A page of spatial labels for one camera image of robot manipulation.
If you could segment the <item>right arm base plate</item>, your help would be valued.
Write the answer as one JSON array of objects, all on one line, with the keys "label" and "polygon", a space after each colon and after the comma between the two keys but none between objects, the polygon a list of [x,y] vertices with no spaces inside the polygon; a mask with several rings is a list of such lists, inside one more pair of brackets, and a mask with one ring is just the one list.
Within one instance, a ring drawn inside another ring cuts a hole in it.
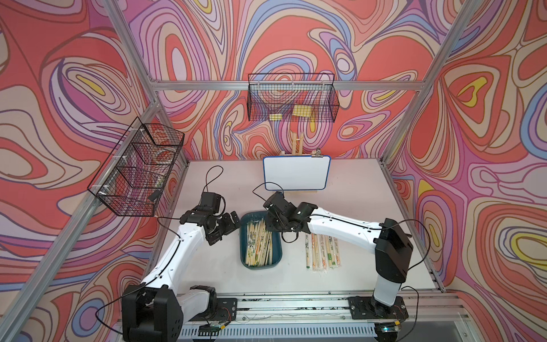
[{"label": "right arm base plate", "polygon": [[401,296],[396,296],[392,306],[386,306],[376,301],[373,296],[350,296],[348,305],[353,320],[405,321],[409,318]]}]

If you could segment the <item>red print chopstick pack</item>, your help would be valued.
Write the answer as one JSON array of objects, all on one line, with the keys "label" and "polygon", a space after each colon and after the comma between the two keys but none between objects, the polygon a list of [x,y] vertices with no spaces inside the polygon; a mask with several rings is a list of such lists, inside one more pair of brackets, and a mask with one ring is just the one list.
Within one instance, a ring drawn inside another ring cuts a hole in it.
[{"label": "red print chopstick pack", "polygon": [[334,246],[334,255],[336,258],[336,266],[340,266],[340,249],[339,249],[339,241],[336,238],[333,238],[333,246]]}]

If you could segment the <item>panda print chopstick pack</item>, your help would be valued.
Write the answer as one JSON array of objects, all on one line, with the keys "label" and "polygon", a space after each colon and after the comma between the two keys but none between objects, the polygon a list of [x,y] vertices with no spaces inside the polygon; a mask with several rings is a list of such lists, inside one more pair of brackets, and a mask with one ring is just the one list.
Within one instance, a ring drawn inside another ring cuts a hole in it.
[{"label": "panda print chopstick pack", "polygon": [[333,269],[337,268],[336,266],[336,258],[335,258],[335,255],[334,255],[334,246],[333,246],[333,237],[330,237],[330,247],[332,249],[332,259],[333,259]]}]

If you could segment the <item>teal storage box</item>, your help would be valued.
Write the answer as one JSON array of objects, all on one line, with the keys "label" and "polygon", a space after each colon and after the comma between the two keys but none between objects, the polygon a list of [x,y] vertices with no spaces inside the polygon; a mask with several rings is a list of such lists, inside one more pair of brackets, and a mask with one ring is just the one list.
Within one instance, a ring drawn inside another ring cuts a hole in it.
[{"label": "teal storage box", "polygon": [[275,267],[282,259],[281,235],[266,229],[266,211],[249,212],[241,219],[240,260],[250,270]]}]

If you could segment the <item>green label chopstick pack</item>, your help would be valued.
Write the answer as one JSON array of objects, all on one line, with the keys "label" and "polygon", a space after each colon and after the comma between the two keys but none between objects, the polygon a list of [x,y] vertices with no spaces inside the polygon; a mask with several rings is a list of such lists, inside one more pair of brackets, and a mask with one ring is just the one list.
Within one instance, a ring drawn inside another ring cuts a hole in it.
[{"label": "green label chopstick pack", "polygon": [[333,269],[333,255],[332,255],[332,249],[330,247],[330,237],[326,236],[324,237],[325,245],[326,245],[326,256],[327,256],[327,264],[329,269]]}]

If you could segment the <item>red green chopstick pack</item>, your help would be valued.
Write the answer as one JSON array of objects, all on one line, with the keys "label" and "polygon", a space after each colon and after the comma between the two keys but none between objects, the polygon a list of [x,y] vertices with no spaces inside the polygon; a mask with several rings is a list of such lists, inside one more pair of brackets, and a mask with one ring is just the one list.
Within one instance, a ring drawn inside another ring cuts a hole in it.
[{"label": "red green chopstick pack", "polygon": [[317,235],[311,235],[312,240],[312,265],[314,271],[322,270],[321,248]]}]

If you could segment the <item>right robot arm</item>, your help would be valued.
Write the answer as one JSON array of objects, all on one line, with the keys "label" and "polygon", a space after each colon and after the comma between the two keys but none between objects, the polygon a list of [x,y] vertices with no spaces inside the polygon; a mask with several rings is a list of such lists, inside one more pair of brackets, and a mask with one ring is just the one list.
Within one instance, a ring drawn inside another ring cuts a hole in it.
[{"label": "right robot arm", "polygon": [[273,230],[326,235],[356,245],[375,257],[377,280],[372,302],[391,307],[399,290],[407,281],[414,246],[393,219],[366,222],[329,212],[315,204],[299,205],[286,200],[283,192],[275,192],[264,202]]}]

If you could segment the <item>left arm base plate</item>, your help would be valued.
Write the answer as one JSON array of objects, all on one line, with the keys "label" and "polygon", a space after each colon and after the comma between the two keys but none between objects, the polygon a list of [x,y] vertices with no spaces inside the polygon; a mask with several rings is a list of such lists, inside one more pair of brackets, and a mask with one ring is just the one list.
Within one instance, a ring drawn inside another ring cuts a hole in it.
[{"label": "left arm base plate", "polygon": [[199,313],[190,321],[232,322],[236,320],[237,307],[237,298],[216,299],[211,308],[208,308],[204,313]]}]

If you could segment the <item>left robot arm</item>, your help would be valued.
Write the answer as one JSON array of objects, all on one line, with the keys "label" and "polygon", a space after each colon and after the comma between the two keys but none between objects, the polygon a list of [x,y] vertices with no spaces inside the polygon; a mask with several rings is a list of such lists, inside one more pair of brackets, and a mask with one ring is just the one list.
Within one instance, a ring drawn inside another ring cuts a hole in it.
[{"label": "left robot arm", "polygon": [[240,228],[236,212],[225,212],[222,195],[203,192],[198,205],[183,214],[175,240],[142,284],[128,286],[121,299],[124,341],[177,341],[192,319],[218,321],[219,331],[236,318],[236,299],[219,299],[213,286],[177,289],[194,253]]}]

